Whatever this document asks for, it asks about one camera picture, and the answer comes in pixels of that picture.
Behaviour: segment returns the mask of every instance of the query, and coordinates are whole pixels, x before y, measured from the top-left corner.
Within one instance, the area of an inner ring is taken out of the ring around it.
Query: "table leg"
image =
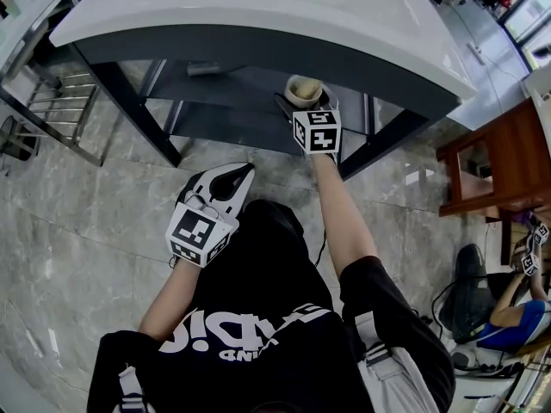
[[[47,83],[50,83],[50,85],[54,89],[60,89],[61,88],[61,81],[59,78],[52,75],[48,70],[44,69],[41,65],[39,65],[36,61],[31,59],[27,66],[30,67],[36,75],[38,75],[43,81],[46,81]]]
[[[29,110],[27,106],[24,106],[19,101],[17,101],[12,95],[10,95],[1,86],[0,86],[0,100],[2,100],[11,108],[13,108],[25,120],[37,126],[42,132],[44,132],[48,136],[51,136],[56,141],[60,142],[65,147],[67,147],[68,149],[73,150],[80,157],[83,157],[88,162],[93,163],[98,167],[102,166],[102,161],[99,158],[88,153],[86,150],[83,150],[78,146],[78,144],[73,143],[71,137],[66,137],[62,135],[55,128],[50,126],[45,120],[43,120],[40,116],[37,116],[36,113]]]
[[[338,170],[341,177],[345,181],[350,179],[436,122],[438,120],[429,120],[409,110],[402,111],[377,134],[369,137],[368,142],[339,164]]]
[[[168,163],[177,167],[182,160],[182,155],[170,142],[170,135],[163,131],[149,113],[149,110],[145,106],[144,98],[136,93],[119,65],[116,63],[91,65],[77,46],[73,44],[71,45],[71,49],[78,56],[80,62],[86,67],[95,82],[141,135]]]

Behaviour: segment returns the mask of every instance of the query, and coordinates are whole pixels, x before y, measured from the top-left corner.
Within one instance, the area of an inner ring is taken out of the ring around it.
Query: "black t-shirt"
[[[106,335],[88,412],[113,411],[127,366],[136,367],[157,413],[248,412],[268,402],[304,412],[373,411],[353,327],[354,316],[371,310],[381,339],[406,347],[446,411],[455,388],[449,356],[379,259],[365,257],[342,273],[344,323],[295,239],[276,225],[238,233],[201,271],[189,313],[164,344],[137,332]]]

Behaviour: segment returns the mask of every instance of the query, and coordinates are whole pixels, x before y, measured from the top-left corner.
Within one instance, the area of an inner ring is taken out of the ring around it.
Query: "blue shirt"
[[[500,350],[515,354],[524,344],[526,344],[532,334],[538,329],[541,322],[545,322],[549,325],[549,320],[544,320],[544,314],[548,311],[548,304],[545,301],[532,299],[524,303],[523,306],[523,317],[517,327],[507,327],[503,329],[486,323],[484,329],[478,334],[478,338],[490,335],[496,330],[503,330],[487,339],[478,341],[476,345],[482,348],[490,348],[492,350]]]

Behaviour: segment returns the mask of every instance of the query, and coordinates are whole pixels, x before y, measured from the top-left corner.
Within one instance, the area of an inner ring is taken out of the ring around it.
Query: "white table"
[[[30,0],[29,6],[24,8],[14,20],[2,24],[6,39],[0,45],[0,69],[9,65],[9,59],[17,50],[28,30],[35,24],[40,24],[61,0]]]
[[[22,9],[20,15],[3,25],[5,41],[0,45],[0,77],[8,70],[11,60],[21,50],[22,42],[32,27],[40,25],[58,6],[61,0],[30,0],[29,5]],[[23,119],[37,126],[42,132],[58,140],[61,144],[75,151],[95,165],[101,165],[99,159],[81,149],[68,138],[47,124],[41,117],[31,112],[26,105],[13,97],[4,87],[0,86],[0,102],[4,107],[15,110]]]
[[[180,155],[116,61],[248,65],[316,77],[404,107],[343,162],[344,177],[475,94],[428,0],[83,0],[50,40],[55,46],[72,44],[104,91],[173,164]],[[167,70],[157,71],[150,85]]]

